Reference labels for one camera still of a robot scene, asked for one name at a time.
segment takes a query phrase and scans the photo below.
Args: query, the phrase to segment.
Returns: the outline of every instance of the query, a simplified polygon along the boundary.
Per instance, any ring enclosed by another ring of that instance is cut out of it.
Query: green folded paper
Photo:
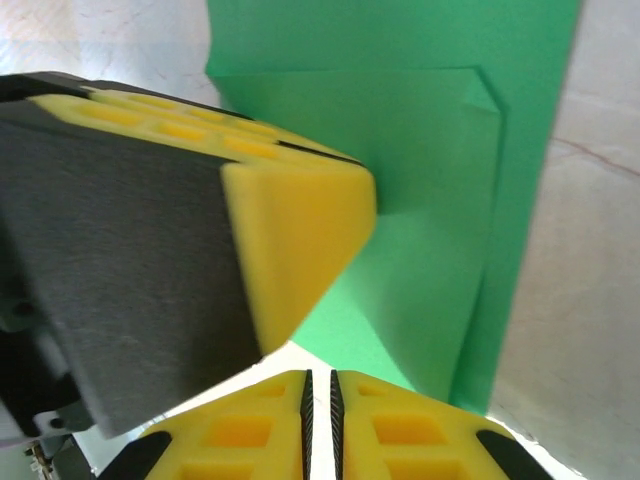
[[[578,6],[209,0],[225,100],[376,177],[376,232],[302,346],[486,408]]]

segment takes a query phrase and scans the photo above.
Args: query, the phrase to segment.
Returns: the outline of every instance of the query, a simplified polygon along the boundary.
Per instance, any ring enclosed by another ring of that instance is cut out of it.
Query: black rubber strip
[[[553,480],[529,452],[512,438],[491,430],[480,430],[476,437],[509,480]]]
[[[341,157],[340,155],[334,155],[333,153],[323,152],[322,150],[316,150],[315,148],[303,147],[302,145],[285,142],[284,140],[278,140],[278,145],[280,145],[281,147],[291,148],[292,150],[298,150],[299,152],[313,153],[314,155],[333,158],[334,160],[340,160],[341,162],[351,163],[360,167],[362,166],[360,162],[356,162],[355,160],[351,160],[350,158]]]
[[[344,400],[340,390],[338,372],[331,370],[331,433],[333,457],[336,462],[336,480],[342,480],[344,459]]]
[[[98,480],[144,480],[171,443],[169,432],[155,432],[129,443]]]
[[[302,478],[311,478],[311,441],[313,439],[313,372],[307,370],[300,401],[302,421]]]
[[[0,103],[24,100],[50,93],[89,98],[77,77],[57,72],[36,72],[0,76]]]

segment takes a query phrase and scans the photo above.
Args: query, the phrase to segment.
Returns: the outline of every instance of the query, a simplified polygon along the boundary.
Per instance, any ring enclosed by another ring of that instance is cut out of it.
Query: yellow foam pad
[[[338,372],[345,480],[509,480],[476,438],[484,417],[357,372]]]
[[[31,101],[84,127],[233,160],[222,167],[234,241],[263,354],[279,348],[364,246],[371,174],[331,149],[260,122],[137,93]]]
[[[291,371],[153,425],[172,441],[146,480],[301,480],[300,403]]]

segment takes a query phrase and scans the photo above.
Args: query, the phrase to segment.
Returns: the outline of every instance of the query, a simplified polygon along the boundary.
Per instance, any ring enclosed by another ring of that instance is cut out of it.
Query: green paper
[[[406,377],[447,400],[490,232],[500,112],[482,79],[453,69],[216,84],[233,108],[360,159],[377,181],[373,238],[295,340],[341,369]]]

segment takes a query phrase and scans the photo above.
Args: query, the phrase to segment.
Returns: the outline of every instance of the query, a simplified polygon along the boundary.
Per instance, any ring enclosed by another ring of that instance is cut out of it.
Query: yellow foam
[[[238,162],[224,164],[221,176],[264,354],[293,334],[373,231],[371,174],[353,163],[278,145],[286,139],[336,154],[297,135],[127,92],[94,90],[91,100],[30,100],[67,123]]]
[[[357,372],[338,372],[345,480],[509,480],[477,440],[484,417]]]
[[[265,353],[281,346],[363,247],[375,223],[363,168],[274,174],[222,167],[245,285]]]
[[[301,480],[306,372],[272,377],[153,425],[172,441],[146,480]]]

